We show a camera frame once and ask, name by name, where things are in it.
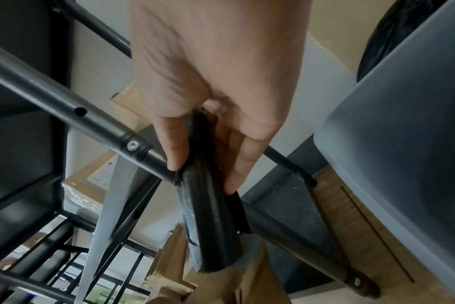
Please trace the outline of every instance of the white label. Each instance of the white label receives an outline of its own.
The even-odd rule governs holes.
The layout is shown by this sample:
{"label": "white label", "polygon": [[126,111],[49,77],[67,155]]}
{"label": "white label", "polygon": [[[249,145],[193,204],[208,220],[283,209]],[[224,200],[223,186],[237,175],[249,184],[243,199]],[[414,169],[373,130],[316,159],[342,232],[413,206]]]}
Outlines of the white label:
{"label": "white label", "polygon": [[113,177],[114,167],[116,166],[117,161],[118,155],[116,154],[101,168],[96,170],[96,172],[94,172],[90,177],[88,177],[87,181],[107,191],[109,188],[109,184],[111,183],[111,178]]}

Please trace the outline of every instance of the screw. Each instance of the screw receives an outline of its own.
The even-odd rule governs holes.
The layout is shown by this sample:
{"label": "screw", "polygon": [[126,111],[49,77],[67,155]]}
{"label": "screw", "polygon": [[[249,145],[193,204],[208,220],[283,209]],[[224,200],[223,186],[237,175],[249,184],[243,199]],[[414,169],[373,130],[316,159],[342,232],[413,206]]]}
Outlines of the screw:
{"label": "screw", "polygon": [[136,140],[131,140],[130,142],[127,143],[127,149],[129,151],[136,151],[139,148],[139,142]]}

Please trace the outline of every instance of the gray plastic surface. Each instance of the gray plastic surface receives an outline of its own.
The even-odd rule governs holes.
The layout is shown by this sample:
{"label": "gray plastic surface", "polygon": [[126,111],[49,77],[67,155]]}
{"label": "gray plastic surface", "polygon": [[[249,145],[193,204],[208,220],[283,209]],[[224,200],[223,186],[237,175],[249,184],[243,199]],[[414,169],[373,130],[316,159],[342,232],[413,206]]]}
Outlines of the gray plastic surface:
{"label": "gray plastic surface", "polygon": [[314,141],[455,294],[455,0],[362,80]]}

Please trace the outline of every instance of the skin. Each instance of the skin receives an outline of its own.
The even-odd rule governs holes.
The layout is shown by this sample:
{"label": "skin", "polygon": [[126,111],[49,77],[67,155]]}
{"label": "skin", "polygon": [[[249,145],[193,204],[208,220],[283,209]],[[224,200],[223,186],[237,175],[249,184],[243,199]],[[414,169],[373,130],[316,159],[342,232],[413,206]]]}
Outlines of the skin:
{"label": "skin", "polygon": [[167,155],[189,154],[186,114],[204,107],[226,194],[285,122],[310,0],[129,0],[136,83]]}

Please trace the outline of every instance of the black bag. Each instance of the black bag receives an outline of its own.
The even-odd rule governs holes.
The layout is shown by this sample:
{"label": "black bag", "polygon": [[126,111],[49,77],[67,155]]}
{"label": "black bag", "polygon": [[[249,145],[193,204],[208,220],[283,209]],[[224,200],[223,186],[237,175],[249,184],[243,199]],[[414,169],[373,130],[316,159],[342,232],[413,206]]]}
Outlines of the black bag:
{"label": "black bag", "polygon": [[397,0],[376,26],[357,71],[366,76],[447,0]]}

